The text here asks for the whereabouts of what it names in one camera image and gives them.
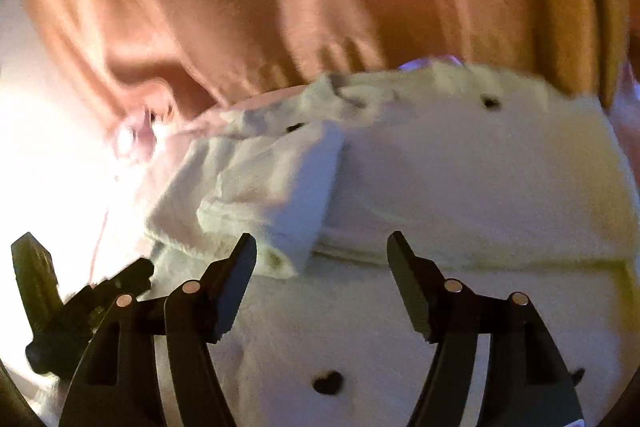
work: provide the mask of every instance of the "white cloth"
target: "white cloth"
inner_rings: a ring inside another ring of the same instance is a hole
[[[297,275],[318,238],[341,148],[332,122],[281,137],[196,140],[146,231],[209,262],[227,257],[250,232],[258,243],[256,273]]]
[[[491,97],[499,103],[487,108]],[[316,251],[385,262],[402,230],[442,267],[632,260],[638,192],[594,98],[542,79],[434,62],[325,75],[302,94],[229,113],[235,136],[331,119],[346,146]]]

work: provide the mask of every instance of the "fabric fold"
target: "fabric fold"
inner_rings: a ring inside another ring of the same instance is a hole
[[[249,232],[258,242],[257,274],[298,275],[318,239],[341,148],[342,133],[329,121],[284,136],[196,140],[146,233],[215,261]]]
[[[394,230],[452,269],[629,261],[638,251],[638,192],[595,98],[433,60],[321,75],[278,106],[228,115],[229,129],[268,135],[321,114],[340,124],[345,147],[319,253],[385,264]]]

